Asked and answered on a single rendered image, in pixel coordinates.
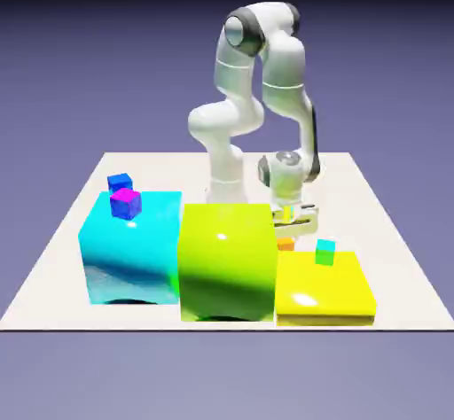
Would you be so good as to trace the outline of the large yellow box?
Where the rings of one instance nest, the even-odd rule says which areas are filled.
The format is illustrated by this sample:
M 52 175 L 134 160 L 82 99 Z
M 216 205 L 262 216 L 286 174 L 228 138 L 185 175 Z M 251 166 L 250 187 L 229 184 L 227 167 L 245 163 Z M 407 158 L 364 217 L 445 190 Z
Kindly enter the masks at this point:
M 376 307 L 355 253 L 335 253 L 333 265 L 317 264 L 312 252 L 278 254 L 278 326 L 372 325 Z

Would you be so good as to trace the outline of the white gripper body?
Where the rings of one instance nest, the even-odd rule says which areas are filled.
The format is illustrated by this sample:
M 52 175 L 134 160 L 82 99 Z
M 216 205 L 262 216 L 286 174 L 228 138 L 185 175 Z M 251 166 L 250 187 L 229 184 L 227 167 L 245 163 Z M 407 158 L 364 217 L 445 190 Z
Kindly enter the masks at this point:
M 318 207 L 313 204 L 276 206 L 272 209 L 272 219 L 277 238 L 298 238 L 317 231 Z

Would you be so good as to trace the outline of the large lime green box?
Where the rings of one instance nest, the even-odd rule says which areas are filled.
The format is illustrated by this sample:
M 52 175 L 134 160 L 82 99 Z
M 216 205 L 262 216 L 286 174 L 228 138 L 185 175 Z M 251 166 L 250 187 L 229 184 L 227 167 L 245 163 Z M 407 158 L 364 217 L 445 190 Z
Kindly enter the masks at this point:
M 181 319 L 271 321 L 277 265 L 270 205 L 186 204 L 177 247 Z

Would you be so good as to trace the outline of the large cyan box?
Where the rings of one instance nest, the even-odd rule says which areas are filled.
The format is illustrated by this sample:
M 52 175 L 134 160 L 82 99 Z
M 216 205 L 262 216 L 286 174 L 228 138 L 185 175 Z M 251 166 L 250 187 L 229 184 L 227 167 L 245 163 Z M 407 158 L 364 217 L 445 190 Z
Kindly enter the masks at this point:
M 92 304 L 179 301 L 177 244 L 182 215 L 180 191 L 143 191 L 142 212 L 125 221 L 112 216 L 106 191 L 78 234 Z

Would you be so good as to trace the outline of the small purple cube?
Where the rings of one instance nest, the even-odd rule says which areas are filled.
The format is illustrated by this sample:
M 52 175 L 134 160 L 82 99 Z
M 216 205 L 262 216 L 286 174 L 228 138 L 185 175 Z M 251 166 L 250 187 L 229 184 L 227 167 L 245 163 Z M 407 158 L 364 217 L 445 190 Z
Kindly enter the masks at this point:
M 113 217 L 130 221 L 142 212 L 141 193 L 121 188 L 110 195 L 110 207 Z

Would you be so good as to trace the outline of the small blue cube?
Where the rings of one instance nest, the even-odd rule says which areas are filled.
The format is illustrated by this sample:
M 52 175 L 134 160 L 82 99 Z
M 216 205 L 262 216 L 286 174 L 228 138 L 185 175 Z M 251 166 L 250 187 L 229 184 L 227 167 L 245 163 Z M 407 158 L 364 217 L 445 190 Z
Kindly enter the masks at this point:
M 108 190 L 111 194 L 123 188 L 133 189 L 132 179 L 127 173 L 109 175 L 107 177 L 107 184 Z

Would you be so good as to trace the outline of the small teal cube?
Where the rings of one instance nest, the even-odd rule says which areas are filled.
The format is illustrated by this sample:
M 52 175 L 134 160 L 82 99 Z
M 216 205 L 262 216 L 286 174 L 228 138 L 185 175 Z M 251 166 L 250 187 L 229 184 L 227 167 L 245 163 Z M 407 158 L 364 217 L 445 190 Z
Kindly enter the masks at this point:
M 334 264 L 336 243 L 328 239 L 318 239 L 315 252 L 317 265 L 332 266 Z

